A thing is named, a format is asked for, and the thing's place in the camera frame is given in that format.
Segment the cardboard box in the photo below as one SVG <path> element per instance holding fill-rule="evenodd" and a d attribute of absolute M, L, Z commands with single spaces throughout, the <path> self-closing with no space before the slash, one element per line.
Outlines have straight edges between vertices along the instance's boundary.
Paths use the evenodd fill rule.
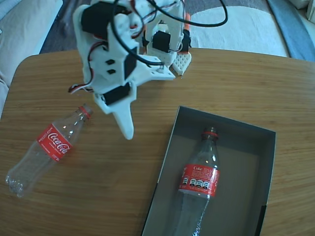
<path fill-rule="evenodd" d="M 201 225 L 200 236 L 258 236 L 272 178 L 276 133 L 180 107 L 142 236 L 171 236 L 183 167 L 206 126 L 218 130 L 220 178 Z"/>

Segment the robotic arm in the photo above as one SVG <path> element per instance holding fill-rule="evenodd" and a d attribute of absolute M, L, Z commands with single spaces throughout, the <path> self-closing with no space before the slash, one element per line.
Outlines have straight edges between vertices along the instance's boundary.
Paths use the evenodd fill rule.
<path fill-rule="evenodd" d="M 191 61 L 189 31 L 166 13 L 182 19 L 184 0 L 92 0 L 73 15 L 84 84 L 69 92 L 92 92 L 104 113 L 113 113 L 126 139 L 134 133 L 130 104 L 137 87 L 150 80 L 173 80 L 169 67 L 182 75 Z M 135 40 L 142 32 L 146 55 L 139 55 Z"/>

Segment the red bottle label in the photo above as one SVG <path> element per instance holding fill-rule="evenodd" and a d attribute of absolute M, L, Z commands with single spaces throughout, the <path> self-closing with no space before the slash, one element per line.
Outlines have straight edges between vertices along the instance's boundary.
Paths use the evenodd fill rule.
<path fill-rule="evenodd" d="M 185 165 L 179 189 L 204 193 L 214 197 L 220 172 L 217 169 L 196 165 Z"/>
<path fill-rule="evenodd" d="M 57 162 L 72 148 L 72 145 L 53 124 L 45 129 L 37 138 L 37 142 L 44 151 Z"/>

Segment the plastic bottle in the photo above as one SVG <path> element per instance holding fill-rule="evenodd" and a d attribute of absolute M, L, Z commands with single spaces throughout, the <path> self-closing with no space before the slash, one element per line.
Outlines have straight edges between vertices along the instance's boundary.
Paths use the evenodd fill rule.
<path fill-rule="evenodd" d="M 215 196 L 219 180 L 219 160 L 215 128 L 206 128 L 198 151 L 185 165 L 179 191 L 182 209 L 174 236 L 199 236 L 202 218 L 209 201 Z"/>
<path fill-rule="evenodd" d="M 9 170 L 5 182 L 10 191 L 22 197 L 72 148 L 92 110 L 84 104 L 71 115 L 58 119 L 33 142 L 22 160 Z"/>

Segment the wooden table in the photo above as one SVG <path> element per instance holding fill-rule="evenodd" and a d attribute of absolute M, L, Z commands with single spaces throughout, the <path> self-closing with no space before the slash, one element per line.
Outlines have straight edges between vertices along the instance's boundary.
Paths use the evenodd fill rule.
<path fill-rule="evenodd" d="M 82 81 L 76 51 L 26 59 L 0 122 L 0 235 L 139 236 L 179 105 L 277 131 L 261 235 L 315 235 L 315 64 L 232 51 L 191 52 L 182 78 L 139 88 L 131 141 L 92 96 L 67 93 Z M 28 198 L 11 195 L 4 183 L 8 169 L 51 121 L 85 102 L 95 113 L 76 148 Z"/>

